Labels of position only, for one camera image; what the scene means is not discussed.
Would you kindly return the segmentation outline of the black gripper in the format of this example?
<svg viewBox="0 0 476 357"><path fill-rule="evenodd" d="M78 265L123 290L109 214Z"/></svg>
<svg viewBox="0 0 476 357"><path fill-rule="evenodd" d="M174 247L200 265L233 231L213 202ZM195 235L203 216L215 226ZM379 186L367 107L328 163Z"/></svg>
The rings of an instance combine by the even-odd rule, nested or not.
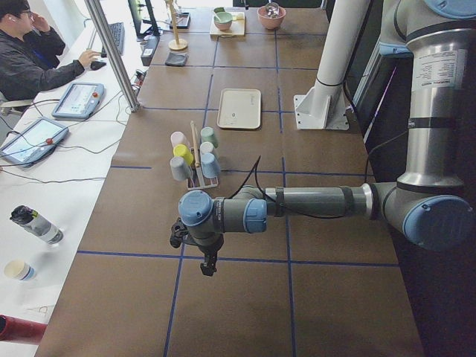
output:
<svg viewBox="0 0 476 357"><path fill-rule="evenodd" d="M212 233L206 237L192 236L193 242L199 248L199 250L205 255L205 260L210 262L210 266L207 263L201 263L200 269L205 276L215 274L216 261L218 252L223 246L224 238L222 233Z"/></svg>

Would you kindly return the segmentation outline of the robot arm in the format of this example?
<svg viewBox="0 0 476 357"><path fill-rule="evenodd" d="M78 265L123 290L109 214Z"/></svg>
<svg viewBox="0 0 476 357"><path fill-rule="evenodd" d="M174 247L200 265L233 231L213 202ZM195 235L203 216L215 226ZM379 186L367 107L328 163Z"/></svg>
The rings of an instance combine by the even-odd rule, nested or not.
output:
<svg viewBox="0 0 476 357"><path fill-rule="evenodd" d="M475 212L460 197L463 182L454 161L461 97L475 55L475 3L385 1L380 52L413 57L406 169L397 180L359 187L244 185L229 198L215 199L194 190L179 200L171 246L196 246L205 257L202 273L211 276L224 234L264 232L269 216L383 219L431 251L467 238Z"/></svg>

